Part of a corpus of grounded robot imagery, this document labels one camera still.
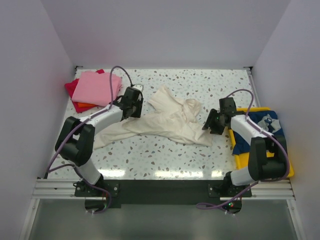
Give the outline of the cream t shirt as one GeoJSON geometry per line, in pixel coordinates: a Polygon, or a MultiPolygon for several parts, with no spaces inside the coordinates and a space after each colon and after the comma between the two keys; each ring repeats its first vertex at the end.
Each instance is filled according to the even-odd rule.
{"type": "Polygon", "coordinates": [[[181,144],[211,147],[213,136],[197,121],[202,108],[196,99],[174,97],[166,86],[161,86],[148,100],[155,112],[140,118],[127,118],[103,129],[95,136],[93,148],[100,149],[112,142],[136,135],[157,135],[181,144]]]}

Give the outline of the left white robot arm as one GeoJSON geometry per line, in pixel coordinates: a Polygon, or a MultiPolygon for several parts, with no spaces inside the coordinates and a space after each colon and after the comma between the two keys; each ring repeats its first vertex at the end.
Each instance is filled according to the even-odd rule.
{"type": "Polygon", "coordinates": [[[143,86],[135,84],[103,109],[82,118],[70,116],[64,121],[55,154],[74,165],[75,171],[87,181],[85,189],[92,196],[99,196],[104,190],[102,174],[91,159],[95,136],[112,124],[140,118],[143,101],[143,86]]]}

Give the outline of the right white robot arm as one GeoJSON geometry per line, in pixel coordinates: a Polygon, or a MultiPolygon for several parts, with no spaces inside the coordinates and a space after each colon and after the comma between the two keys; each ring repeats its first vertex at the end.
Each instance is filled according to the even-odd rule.
{"type": "Polygon", "coordinates": [[[238,133],[250,146],[247,166],[226,173],[218,187],[227,196],[235,196],[241,186],[258,181],[275,182],[289,175],[290,161],[285,137],[273,135],[254,123],[248,113],[238,111],[232,97],[221,98],[219,109],[210,110],[202,127],[214,135],[222,135],[226,128],[238,133]]]}

